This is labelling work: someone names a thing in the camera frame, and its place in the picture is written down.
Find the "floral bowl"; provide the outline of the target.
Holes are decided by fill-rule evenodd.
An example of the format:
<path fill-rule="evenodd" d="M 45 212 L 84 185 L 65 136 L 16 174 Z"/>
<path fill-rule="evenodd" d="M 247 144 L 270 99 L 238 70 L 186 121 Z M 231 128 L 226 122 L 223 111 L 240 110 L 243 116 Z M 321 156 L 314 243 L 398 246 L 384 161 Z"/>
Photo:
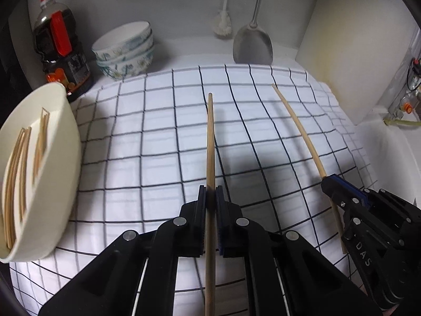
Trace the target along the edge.
<path fill-rule="evenodd" d="M 117 56 L 116 58 L 109 59 L 106 61 L 100 61 L 99 59 L 96 60 L 96 63 L 100 65 L 109 65 L 116 62 L 121 61 L 127 61 L 129 59 L 132 59 L 133 57 L 139 56 L 148 50 L 150 50 L 154 45 L 154 37 L 151 34 L 141 45 L 137 46 L 136 48 L 132 49 L 131 51 L 127 53 L 123 53 L 120 56 Z"/>
<path fill-rule="evenodd" d="M 153 45 L 153 32 L 148 21 L 134 21 L 112 29 L 91 47 L 98 61 L 111 61 L 135 50 Z"/>
<path fill-rule="evenodd" d="M 126 78 L 140 75 L 151 65 L 154 55 L 154 46 L 147 51 L 122 61 L 105 63 L 97 61 L 99 70 L 107 77 L 114 80 L 124 80 Z"/>

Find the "dark soy sauce bottle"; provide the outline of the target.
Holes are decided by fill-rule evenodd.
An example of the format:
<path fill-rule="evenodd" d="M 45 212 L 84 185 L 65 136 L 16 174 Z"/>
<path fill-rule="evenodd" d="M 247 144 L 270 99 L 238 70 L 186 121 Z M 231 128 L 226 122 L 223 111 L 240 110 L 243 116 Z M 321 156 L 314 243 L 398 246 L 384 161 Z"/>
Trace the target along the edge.
<path fill-rule="evenodd" d="M 93 85 L 72 11 L 56 0 L 40 0 L 41 12 L 33 27 L 33 47 L 48 82 L 61 83 L 69 102 Z"/>

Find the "bottom floral bowl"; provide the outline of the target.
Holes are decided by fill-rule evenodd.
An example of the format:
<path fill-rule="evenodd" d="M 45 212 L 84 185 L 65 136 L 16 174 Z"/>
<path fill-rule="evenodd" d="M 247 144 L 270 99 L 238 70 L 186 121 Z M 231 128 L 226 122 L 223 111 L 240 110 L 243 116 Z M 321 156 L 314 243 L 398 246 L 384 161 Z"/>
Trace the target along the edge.
<path fill-rule="evenodd" d="M 140 75 L 151 65 L 154 55 L 154 46 L 147 51 L 122 61 L 105 63 L 97 61 L 99 70 L 107 77 L 114 80 L 124 80 L 126 78 Z"/>

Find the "cream cutting board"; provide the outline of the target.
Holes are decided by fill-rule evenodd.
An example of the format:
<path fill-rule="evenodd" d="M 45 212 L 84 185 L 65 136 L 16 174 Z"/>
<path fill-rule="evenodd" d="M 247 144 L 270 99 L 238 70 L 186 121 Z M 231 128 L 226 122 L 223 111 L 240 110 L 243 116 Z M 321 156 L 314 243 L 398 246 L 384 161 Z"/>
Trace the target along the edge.
<path fill-rule="evenodd" d="M 416 28 L 403 0 L 317 0 L 295 60 L 359 124 L 393 80 Z"/>

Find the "gas valve fitting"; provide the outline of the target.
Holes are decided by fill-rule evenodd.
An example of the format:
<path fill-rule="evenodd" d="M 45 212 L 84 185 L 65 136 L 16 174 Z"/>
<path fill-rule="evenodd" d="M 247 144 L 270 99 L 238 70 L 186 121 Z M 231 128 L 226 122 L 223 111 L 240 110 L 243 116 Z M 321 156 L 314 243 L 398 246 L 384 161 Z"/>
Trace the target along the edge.
<path fill-rule="evenodd" d="M 405 120 L 404 117 L 414 114 L 420 103 L 420 58 L 412 58 L 410 61 L 403 88 L 404 93 L 398 105 L 383 119 L 383 123 L 386 126 L 419 128 L 420 121 Z"/>

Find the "top floral bowl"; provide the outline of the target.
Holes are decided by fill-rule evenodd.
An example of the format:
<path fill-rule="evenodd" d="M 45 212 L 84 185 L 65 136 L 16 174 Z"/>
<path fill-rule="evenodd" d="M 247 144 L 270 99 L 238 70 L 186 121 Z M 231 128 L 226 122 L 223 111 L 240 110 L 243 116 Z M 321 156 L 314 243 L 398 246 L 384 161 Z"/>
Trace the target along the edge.
<path fill-rule="evenodd" d="M 134 21 L 112 29 L 91 47 L 98 61 L 111 61 L 135 50 L 153 45 L 153 32 L 148 21 Z"/>

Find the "middle floral bowl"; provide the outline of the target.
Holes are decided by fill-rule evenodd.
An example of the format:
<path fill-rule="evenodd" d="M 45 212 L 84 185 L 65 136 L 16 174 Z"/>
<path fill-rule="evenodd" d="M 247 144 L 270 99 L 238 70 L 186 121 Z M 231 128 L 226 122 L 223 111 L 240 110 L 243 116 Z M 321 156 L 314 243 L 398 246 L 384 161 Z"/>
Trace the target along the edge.
<path fill-rule="evenodd" d="M 121 61 L 127 61 L 129 59 L 132 59 L 133 57 L 139 56 L 148 50 L 150 50 L 154 45 L 154 37 L 151 34 L 141 45 L 137 46 L 136 48 L 132 49 L 131 51 L 127 53 L 123 53 L 120 56 L 117 56 L 116 58 L 109 59 L 106 61 L 100 61 L 99 59 L 96 60 L 96 63 L 100 65 L 109 65 L 116 62 Z"/>

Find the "steel spatula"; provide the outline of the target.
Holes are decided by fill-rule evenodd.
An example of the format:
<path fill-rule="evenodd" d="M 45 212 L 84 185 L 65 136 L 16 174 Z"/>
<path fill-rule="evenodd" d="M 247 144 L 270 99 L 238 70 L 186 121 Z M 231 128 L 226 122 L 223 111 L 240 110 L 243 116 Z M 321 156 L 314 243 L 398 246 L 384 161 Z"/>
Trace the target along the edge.
<path fill-rule="evenodd" d="M 273 45 L 269 35 L 258 26 L 258 15 L 262 0 L 256 0 L 251 21 L 241 27 L 233 41 L 235 63 L 271 65 Z"/>

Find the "white dish brush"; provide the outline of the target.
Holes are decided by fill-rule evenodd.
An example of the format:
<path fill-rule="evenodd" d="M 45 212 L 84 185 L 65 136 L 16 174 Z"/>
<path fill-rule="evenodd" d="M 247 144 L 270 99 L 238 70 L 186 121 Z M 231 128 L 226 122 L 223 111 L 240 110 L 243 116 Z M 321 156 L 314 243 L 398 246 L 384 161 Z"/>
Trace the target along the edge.
<path fill-rule="evenodd" d="M 212 30 L 220 38 L 228 38 L 232 34 L 232 24 L 228 13 L 228 0 L 223 0 L 222 9 L 213 21 Z"/>

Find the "cream oval tray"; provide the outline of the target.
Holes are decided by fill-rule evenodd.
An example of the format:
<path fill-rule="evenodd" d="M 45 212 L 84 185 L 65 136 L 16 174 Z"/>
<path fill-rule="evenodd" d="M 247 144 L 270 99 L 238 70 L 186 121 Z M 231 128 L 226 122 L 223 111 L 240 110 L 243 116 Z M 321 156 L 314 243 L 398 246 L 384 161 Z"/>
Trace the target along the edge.
<path fill-rule="evenodd" d="M 35 184 L 32 172 L 41 110 L 49 113 L 47 144 Z M 22 128 L 31 127 L 26 168 L 26 210 L 9 250 L 4 234 L 4 196 L 11 153 Z M 45 258 L 58 245 L 76 197 L 81 140 L 62 84 L 47 83 L 11 112 L 1 127 L 1 262 Z"/>

